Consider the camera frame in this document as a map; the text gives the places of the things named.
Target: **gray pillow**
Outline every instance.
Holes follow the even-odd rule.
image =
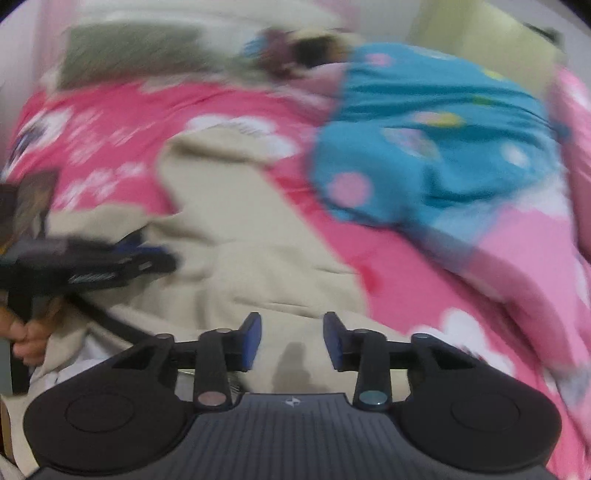
[[[61,67],[60,89],[207,70],[211,57],[194,26],[109,22],[78,25]]]

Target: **child's hand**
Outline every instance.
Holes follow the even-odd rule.
[[[6,307],[0,306],[0,337],[15,342],[13,353],[25,365],[36,367],[45,359],[47,341],[61,320],[61,299],[54,299],[42,317],[23,323]]]

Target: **blue blanket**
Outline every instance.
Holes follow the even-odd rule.
[[[559,158],[543,105],[514,82],[439,52],[369,44],[310,175],[338,218],[396,227],[456,270],[499,204]]]

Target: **black device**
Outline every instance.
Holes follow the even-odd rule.
[[[39,300],[123,287],[141,275],[175,269],[175,258],[162,248],[77,238],[23,239],[0,257],[0,290],[8,293],[8,308],[27,322]],[[13,356],[9,342],[3,342],[0,393],[26,393],[29,368]]]
[[[251,369],[258,313],[236,331],[194,342],[170,335],[48,390],[24,430],[34,480],[554,479],[544,465],[560,435],[554,404],[436,338],[388,342],[348,331],[334,313],[324,340],[338,371],[358,371],[344,394],[253,394],[232,401],[228,372]],[[195,369],[192,402],[174,395]],[[391,369],[410,396],[393,402]]]
[[[0,184],[0,291],[8,308],[24,322],[43,315],[48,299],[123,287],[146,274],[172,273],[176,260],[162,248],[143,247],[142,232],[113,245],[80,238],[48,238],[46,219],[57,171],[25,176],[19,184]],[[0,339],[0,393],[23,394],[29,367]]]

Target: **pink polka dot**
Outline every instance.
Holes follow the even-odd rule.
[[[389,67],[394,63],[394,59],[385,53],[369,53],[365,60],[374,67]]]
[[[344,208],[363,205],[373,192],[369,179],[357,172],[339,173],[329,185],[330,199]]]

